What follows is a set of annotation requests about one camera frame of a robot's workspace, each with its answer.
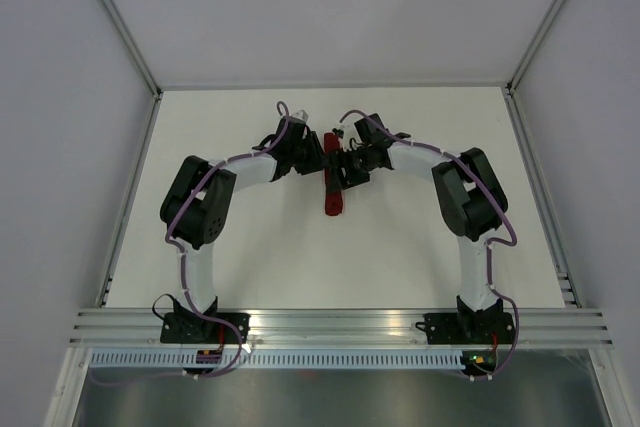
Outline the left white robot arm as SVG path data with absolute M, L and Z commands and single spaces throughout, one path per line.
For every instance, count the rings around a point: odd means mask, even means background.
M 213 288 L 214 242 L 225 227 L 234 193 L 274 182 L 291 170 L 301 175 L 327 166 L 317 134 L 302 118 L 285 116 L 274 134 L 250 152 L 222 161 L 184 159 L 162 202 L 165 241 L 179 252 L 181 293 L 163 315 L 163 344 L 230 344 L 246 340 L 249 316 L 219 313 Z

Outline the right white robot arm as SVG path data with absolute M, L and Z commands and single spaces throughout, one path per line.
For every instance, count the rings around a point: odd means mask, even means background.
M 364 116 L 347 137 L 336 128 L 323 137 L 328 158 L 325 212 L 343 211 L 343 193 L 369 182 L 372 171 L 388 169 L 433 183 L 446 227 L 458 241 L 461 288 L 453 313 L 424 314 L 416 327 L 430 345 L 506 345 L 516 339 L 514 318 L 493 283 L 490 247 L 506 223 L 508 200 L 479 148 L 459 155 L 386 130 L 378 115 Z

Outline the dark red cloth napkin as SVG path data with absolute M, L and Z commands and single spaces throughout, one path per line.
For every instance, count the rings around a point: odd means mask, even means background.
M 327 159 L 328 159 L 328 154 L 330 152 L 341 151 L 341 146 L 340 146 L 338 137 L 332 132 L 327 132 L 324 134 L 323 149 Z M 324 209 L 325 209 L 325 214 L 327 216 L 335 217 L 342 214 L 344 210 L 343 191 L 341 192 L 327 191 L 328 169 L 329 169 L 329 161 L 328 161 L 328 167 L 324 169 L 324 183 L 325 183 Z

